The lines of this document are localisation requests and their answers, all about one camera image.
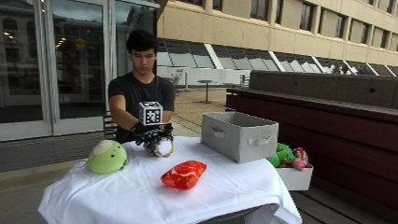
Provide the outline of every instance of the man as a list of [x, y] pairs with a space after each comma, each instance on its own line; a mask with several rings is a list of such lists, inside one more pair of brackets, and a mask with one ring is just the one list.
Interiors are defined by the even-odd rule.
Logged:
[[146, 31], [130, 33], [126, 43], [133, 71], [114, 78], [108, 85], [110, 116], [118, 125], [116, 141], [136, 140], [134, 128], [140, 124], [140, 102], [158, 102], [162, 122], [169, 122], [174, 111], [174, 86], [152, 72], [157, 60], [158, 39]]

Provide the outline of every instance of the green plush toy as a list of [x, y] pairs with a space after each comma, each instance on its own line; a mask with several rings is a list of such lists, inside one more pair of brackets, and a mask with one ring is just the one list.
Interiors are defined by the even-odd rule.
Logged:
[[97, 174], [110, 174], [124, 168], [126, 165], [126, 153], [122, 145], [112, 140], [102, 140], [100, 144], [92, 148], [86, 167]]
[[266, 160], [271, 163], [273, 167], [278, 167], [283, 161], [294, 161], [295, 156], [290, 150], [290, 148], [278, 143], [275, 148], [275, 156], [266, 158]]

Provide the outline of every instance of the glass door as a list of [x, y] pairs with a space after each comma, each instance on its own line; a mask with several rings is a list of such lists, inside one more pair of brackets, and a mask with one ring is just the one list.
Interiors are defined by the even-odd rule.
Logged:
[[45, 11], [53, 134], [100, 131], [109, 76], [106, 1], [52, 0]]
[[0, 4], [0, 141], [52, 132], [38, 2]]

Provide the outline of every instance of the table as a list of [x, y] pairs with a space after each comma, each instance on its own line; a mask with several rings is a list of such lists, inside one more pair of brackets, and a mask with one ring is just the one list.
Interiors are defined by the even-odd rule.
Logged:
[[[38, 212], [46, 222], [198, 223], [261, 206], [245, 217], [247, 224], [279, 219], [301, 223], [289, 191], [266, 160], [234, 163], [202, 145], [197, 137], [177, 136], [174, 147], [177, 151], [169, 158], [153, 158], [142, 147], [125, 143], [129, 163], [110, 175], [89, 172], [85, 161], [76, 164], [45, 189]], [[189, 190], [168, 188], [161, 175], [189, 160], [207, 165], [197, 185]]]
[[209, 83], [214, 83], [213, 80], [198, 80], [198, 83], [205, 83], [206, 84], [206, 100], [202, 101], [205, 104], [210, 104], [211, 101], [209, 101]]

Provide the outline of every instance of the beige building facade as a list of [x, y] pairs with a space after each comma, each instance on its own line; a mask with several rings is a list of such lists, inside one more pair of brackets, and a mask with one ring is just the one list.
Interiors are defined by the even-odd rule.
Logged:
[[[396, 0], [158, 3], [157, 31], [165, 39], [398, 65]], [[213, 9], [214, 3], [221, 3], [219, 9]], [[254, 18], [254, 12], [266, 18]]]

